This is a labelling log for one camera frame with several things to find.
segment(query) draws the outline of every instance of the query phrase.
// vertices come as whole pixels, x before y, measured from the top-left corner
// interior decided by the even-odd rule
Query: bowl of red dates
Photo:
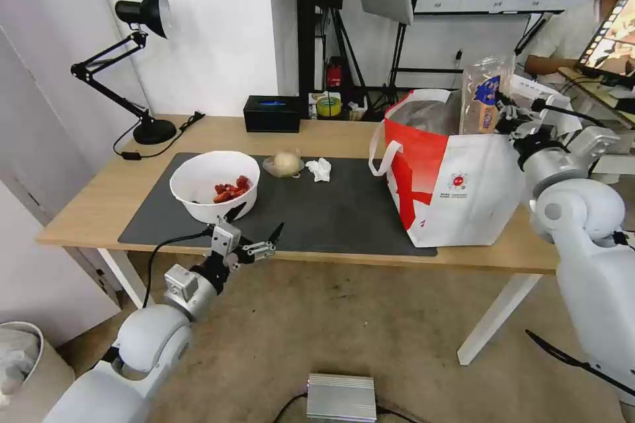
[[[203,223],[217,225],[232,208],[246,204],[237,218],[256,202],[260,166],[242,152],[213,151],[185,161],[170,178],[172,195]]]

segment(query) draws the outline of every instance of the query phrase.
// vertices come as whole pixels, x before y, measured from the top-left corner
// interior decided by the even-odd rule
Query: lamp base
[[[177,135],[177,127],[165,119],[144,120],[132,132],[134,140],[142,145],[155,145],[169,141]]]

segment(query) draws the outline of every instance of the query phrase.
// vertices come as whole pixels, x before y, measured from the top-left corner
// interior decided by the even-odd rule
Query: black desk lamp
[[[168,120],[153,118],[150,116],[148,109],[142,108],[138,104],[134,104],[111,91],[103,84],[97,82],[93,75],[145,48],[148,34],[141,29],[141,25],[144,24],[152,32],[167,38],[171,27],[170,5],[167,0],[143,0],[141,2],[119,0],[114,6],[114,12],[117,18],[128,23],[133,32],[119,43],[112,45],[86,61],[71,66],[71,74],[139,118],[141,124],[132,133],[138,143],[151,145],[168,141],[177,134],[177,128],[174,124]],[[131,50],[120,54],[116,58],[100,59],[131,41],[136,44]]]

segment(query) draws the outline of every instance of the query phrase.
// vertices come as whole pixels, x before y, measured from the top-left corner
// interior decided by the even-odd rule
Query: black desk mat
[[[178,153],[119,237],[119,243],[156,245],[198,233],[204,224],[190,216],[170,191],[175,170],[195,153]],[[262,164],[264,156],[254,158]],[[284,221],[278,250],[436,256],[436,248],[415,248],[403,229],[384,177],[373,176],[365,159],[332,159],[331,182],[314,182],[304,169],[300,178],[274,178],[261,169],[258,198],[235,226],[253,241],[269,237]],[[177,243],[208,247],[209,238]]]

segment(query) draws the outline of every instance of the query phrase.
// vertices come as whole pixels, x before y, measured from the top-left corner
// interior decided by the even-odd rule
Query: trash bin
[[[26,322],[9,322],[0,324],[0,328],[29,332],[37,337],[40,345],[33,370],[11,395],[9,405],[0,409],[0,423],[40,423],[75,381],[75,372],[44,339],[37,326]]]

